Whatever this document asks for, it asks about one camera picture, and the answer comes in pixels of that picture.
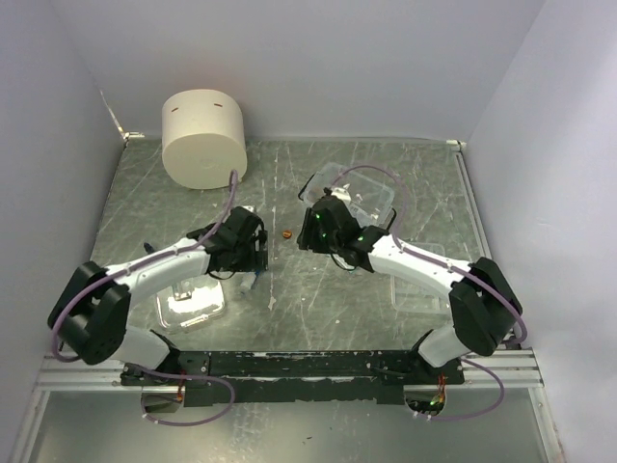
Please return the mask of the white blue bandage roll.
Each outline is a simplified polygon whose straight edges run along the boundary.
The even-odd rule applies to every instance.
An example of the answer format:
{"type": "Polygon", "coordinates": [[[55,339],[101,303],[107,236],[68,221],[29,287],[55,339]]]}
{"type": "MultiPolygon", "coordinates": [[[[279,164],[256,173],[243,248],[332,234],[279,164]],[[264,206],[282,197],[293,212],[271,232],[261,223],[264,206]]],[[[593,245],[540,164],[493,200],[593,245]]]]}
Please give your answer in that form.
{"type": "Polygon", "coordinates": [[[256,272],[252,272],[252,273],[246,273],[241,280],[240,283],[240,292],[245,294],[247,292],[249,292],[254,286],[255,286],[255,282],[257,281],[257,279],[260,276],[260,272],[256,271],[256,272]]]}

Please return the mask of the clear plastic medicine box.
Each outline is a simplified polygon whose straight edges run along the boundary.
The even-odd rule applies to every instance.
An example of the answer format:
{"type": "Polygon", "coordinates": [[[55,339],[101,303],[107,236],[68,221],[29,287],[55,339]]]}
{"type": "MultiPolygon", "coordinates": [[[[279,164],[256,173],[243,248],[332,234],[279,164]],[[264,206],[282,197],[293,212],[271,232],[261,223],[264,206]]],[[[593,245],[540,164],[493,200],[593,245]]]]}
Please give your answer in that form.
{"type": "Polygon", "coordinates": [[[347,207],[361,227],[384,226],[392,213],[394,191],[382,181],[367,177],[359,171],[349,172],[338,179],[346,169],[346,166],[335,162],[325,164],[300,189],[299,200],[306,207],[311,207],[326,194],[326,189],[332,191],[334,187],[345,188],[352,198],[347,207]]]}

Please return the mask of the clear divider tray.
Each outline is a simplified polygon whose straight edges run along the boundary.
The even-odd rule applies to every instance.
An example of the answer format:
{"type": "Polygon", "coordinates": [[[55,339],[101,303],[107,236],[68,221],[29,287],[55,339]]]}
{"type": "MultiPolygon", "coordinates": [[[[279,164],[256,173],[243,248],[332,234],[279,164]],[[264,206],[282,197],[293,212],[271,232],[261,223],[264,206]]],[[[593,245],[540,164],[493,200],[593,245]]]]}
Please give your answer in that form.
{"type": "Polygon", "coordinates": [[[447,259],[429,250],[412,246],[412,253],[397,251],[396,269],[390,274],[393,307],[402,313],[447,315],[448,294],[456,275],[448,271],[447,259]]]}

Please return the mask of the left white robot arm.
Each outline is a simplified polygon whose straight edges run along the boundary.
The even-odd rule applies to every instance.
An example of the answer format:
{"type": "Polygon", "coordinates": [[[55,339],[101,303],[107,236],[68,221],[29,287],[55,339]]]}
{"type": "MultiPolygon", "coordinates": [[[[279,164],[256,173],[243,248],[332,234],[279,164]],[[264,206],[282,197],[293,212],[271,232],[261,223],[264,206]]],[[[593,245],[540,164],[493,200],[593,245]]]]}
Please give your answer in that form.
{"type": "Polygon", "coordinates": [[[180,372],[179,350],[162,335],[129,326],[130,309],[182,281],[266,270],[267,238],[262,219],[237,206],[223,222],[143,258],[107,267],[88,261],[73,272],[47,319],[52,338],[74,351],[73,361],[93,366],[115,359],[170,384],[180,372]]]}

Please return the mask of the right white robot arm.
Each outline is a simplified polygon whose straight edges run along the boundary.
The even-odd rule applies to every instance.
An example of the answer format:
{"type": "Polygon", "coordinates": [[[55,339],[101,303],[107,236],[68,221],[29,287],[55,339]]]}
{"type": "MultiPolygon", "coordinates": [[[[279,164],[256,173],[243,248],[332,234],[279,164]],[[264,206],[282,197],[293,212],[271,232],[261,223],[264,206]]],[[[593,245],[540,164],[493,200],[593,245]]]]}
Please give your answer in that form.
{"type": "Polygon", "coordinates": [[[495,261],[449,259],[400,240],[386,229],[361,227],[347,205],[326,195],[305,212],[301,250],[336,256],[348,267],[420,286],[449,303],[452,322],[431,331],[409,361],[415,381],[439,376],[443,366],[469,353],[489,357],[506,341],[523,309],[495,261]]]}

